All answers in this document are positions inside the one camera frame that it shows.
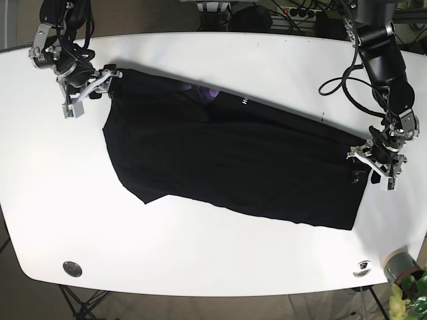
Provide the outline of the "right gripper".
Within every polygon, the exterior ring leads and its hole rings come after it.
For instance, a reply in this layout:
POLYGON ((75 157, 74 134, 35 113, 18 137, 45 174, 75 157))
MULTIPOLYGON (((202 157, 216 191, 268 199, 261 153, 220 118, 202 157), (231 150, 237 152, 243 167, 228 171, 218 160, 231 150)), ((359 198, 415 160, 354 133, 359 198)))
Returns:
POLYGON ((51 69, 64 97, 64 117, 78 118, 84 114, 83 100, 99 99, 109 92, 111 82, 122 78, 115 64, 95 69, 91 60, 95 51, 73 44, 68 53, 56 37, 38 37, 29 50, 29 58, 38 69, 51 69))

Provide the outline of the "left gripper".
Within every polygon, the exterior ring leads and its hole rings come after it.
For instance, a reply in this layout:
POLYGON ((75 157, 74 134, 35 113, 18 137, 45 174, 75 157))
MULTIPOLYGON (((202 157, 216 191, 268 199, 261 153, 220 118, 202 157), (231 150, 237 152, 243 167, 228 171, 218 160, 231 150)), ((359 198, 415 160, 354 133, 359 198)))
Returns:
POLYGON ((406 110, 399 115, 387 112, 381 124, 384 129, 380 131, 371 126, 372 138, 363 145, 351 147, 347 158, 369 166, 382 190, 396 190, 401 166, 407 162, 400 152, 419 135, 419 120, 412 110, 406 110))

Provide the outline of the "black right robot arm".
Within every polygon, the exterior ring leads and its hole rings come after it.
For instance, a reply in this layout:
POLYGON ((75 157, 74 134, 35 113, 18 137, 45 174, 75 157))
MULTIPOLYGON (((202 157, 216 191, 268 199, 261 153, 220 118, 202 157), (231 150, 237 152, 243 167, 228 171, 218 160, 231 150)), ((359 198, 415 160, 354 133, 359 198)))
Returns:
POLYGON ((99 70, 91 64, 95 51, 89 44, 95 23, 90 1, 44 1, 39 20, 29 58, 34 67, 54 72, 65 99, 64 117, 80 117, 83 100, 107 94, 111 80, 123 73, 115 64, 99 70))

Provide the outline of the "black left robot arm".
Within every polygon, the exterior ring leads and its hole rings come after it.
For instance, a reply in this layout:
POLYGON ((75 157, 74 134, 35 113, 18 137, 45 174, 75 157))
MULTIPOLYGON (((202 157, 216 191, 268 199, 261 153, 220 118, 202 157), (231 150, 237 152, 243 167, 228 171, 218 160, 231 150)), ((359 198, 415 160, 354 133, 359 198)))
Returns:
POLYGON ((370 127, 371 139, 351 147, 347 156, 372 168, 373 183, 380 184, 385 191, 394 191, 401 166, 407 162, 401 150, 420 132, 419 120, 413 111, 415 92, 408 82, 392 22, 398 3, 341 1, 340 7, 354 57, 342 76, 336 78, 336 89, 341 89, 358 110, 380 118, 384 127, 381 131, 370 127), (350 95, 346 83, 352 78, 352 72, 359 69, 366 71, 367 86, 382 108, 381 112, 369 110, 350 95))

